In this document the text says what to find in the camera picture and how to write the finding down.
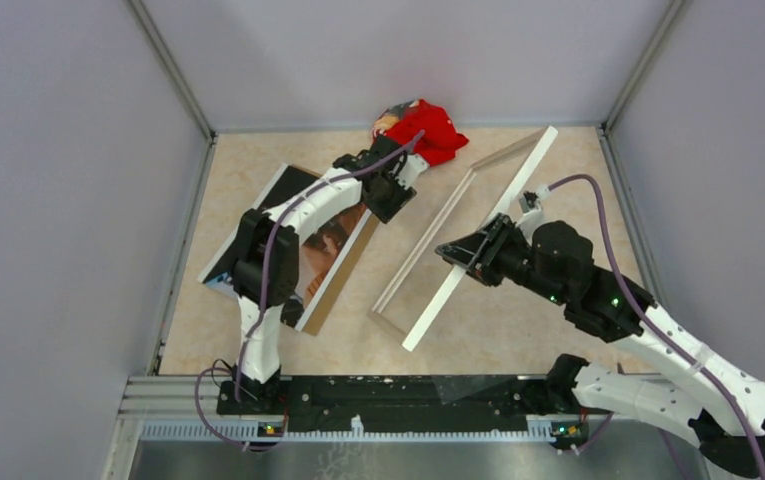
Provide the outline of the light wooden picture frame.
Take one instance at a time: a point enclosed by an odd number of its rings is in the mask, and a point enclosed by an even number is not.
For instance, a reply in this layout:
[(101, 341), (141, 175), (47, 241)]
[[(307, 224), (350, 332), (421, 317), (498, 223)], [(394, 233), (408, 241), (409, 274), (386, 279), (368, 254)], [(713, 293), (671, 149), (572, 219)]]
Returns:
[(465, 276), (462, 268), (441, 260), (435, 248), (507, 213), (558, 134), (553, 126), (539, 129), (465, 171), (368, 312), (402, 348), (415, 350)]

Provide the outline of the printed photo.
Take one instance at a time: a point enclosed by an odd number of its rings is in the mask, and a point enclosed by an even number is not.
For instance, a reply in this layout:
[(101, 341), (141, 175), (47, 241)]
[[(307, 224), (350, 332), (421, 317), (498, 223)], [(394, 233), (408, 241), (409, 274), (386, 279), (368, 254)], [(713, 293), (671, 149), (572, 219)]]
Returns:
[[(259, 210), (277, 206), (313, 184), (316, 177), (312, 171), (284, 164), (253, 206)], [(349, 264), (361, 254), (360, 239), (373, 232), (373, 220), (364, 205), (356, 204), (327, 220), (305, 240), (299, 250), (298, 284), (281, 314), (284, 325), (312, 336), (319, 333), (342, 288), (336, 278), (350, 275)]]

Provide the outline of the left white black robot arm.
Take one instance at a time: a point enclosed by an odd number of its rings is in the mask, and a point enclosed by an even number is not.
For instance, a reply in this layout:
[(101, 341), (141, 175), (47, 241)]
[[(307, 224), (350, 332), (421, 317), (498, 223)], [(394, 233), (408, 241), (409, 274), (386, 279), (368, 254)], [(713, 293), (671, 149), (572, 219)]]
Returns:
[(360, 203), (380, 221), (390, 221), (415, 196), (413, 185), (428, 167), (402, 147), (387, 155), (368, 150), (345, 155), (289, 200), (242, 216), (231, 272), (242, 332), (233, 400), (260, 414), (277, 404), (281, 316), (299, 280), (302, 244), (335, 215)]

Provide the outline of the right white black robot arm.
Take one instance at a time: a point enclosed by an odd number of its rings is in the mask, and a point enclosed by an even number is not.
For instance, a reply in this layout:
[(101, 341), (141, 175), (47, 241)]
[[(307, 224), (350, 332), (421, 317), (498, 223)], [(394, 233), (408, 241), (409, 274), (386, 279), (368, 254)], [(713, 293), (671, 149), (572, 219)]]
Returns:
[(592, 242), (552, 221), (526, 236), (495, 216), (436, 253), (478, 283), (511, 281), (562, 308), (576, 329), (655, 367), (668, 386), (636, 380), (584, 358), (557, 358), (535, 409), (607, 410), (669, 432), (727, 472), (765, 473), (765, 382), (691, 335), (641, 286), (597, 266)]

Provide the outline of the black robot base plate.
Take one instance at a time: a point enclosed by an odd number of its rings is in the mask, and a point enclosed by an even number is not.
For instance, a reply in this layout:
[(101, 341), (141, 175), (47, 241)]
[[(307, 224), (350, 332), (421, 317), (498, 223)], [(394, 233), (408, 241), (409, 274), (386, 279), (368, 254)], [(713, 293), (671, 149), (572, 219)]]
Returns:
[(579, 417), (581, 405), (543, 376), (505, 375), (501, 385), (442, 404), (432, 376), (284, 376), (272, 403), (233, 400), (220, 386), (219, 415), (276, 416), (291, 433), (343, 432), (359, 419), (368, 433), (523, 432), (532, 416)]

